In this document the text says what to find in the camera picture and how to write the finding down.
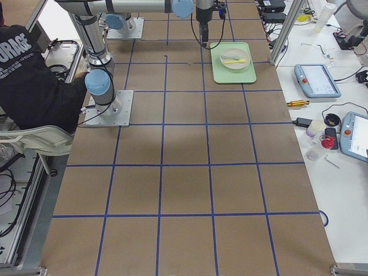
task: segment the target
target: black t-shirt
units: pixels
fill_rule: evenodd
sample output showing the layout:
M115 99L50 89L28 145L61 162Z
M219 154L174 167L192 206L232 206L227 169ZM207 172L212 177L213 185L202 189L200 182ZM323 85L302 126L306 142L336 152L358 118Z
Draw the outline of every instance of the black t-shirt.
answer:
M57 125L70 131L80 98L74 85L56 79L23 26L0 28L0 106L21 129Z

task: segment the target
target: red cap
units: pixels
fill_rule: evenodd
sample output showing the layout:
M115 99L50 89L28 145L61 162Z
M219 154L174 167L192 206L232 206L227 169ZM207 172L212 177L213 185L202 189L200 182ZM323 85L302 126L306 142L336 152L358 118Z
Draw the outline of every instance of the red cap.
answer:
M326 136L325 139L321 141L322 147L326 149L331 149L335 144L335 138Z

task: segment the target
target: black box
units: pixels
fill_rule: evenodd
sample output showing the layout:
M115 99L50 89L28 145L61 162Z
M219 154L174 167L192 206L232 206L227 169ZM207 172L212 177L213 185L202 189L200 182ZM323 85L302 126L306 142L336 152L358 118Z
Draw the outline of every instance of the black box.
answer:
M283 0L259 0L259 6L264 13L282 13L286 5Z
M264 23L284 23L286 19L285 13L263 13Z

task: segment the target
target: plastic container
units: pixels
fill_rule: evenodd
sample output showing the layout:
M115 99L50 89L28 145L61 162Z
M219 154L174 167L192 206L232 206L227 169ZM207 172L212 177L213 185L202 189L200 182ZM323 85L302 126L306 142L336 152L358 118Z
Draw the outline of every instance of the plastic container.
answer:
M310 123L310 125L308 126L308 128L306 129L305 133L309 137L314 137L318 133L324 131L325 128L326 128L326 126L325 126L325 124L324 124L323 121L321 121L321 120L313 120Z
M321 32L323 27L326 25L329 18L333 15L333 13L336 11L337 6L333 3L327 3L321 12L320 17L317 20L317 23L313 30L317 33Z
M335 144L335 138L327 135L321 135L316 143L309 151L306 152L306 157L309 160L315 161L328 153Z

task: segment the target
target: white bowl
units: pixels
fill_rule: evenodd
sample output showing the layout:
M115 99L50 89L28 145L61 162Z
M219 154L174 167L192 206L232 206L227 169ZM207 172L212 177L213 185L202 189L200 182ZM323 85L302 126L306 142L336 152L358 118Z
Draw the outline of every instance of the white bowl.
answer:
M224 59L224 58L222 58L222 56L226 56L226 57L237 56L241 59L245 59L246 62L237 62L237 63L225 64L224 62L235 61L235 59ZM232 70L240 70L240 69L246 68L250 64L251 57L247 52L244 52L241 49L230 48L230 49L224 50L221 53L220 60L221 60L222 65L225 66L226 68L229 68L229 69L232 69Z

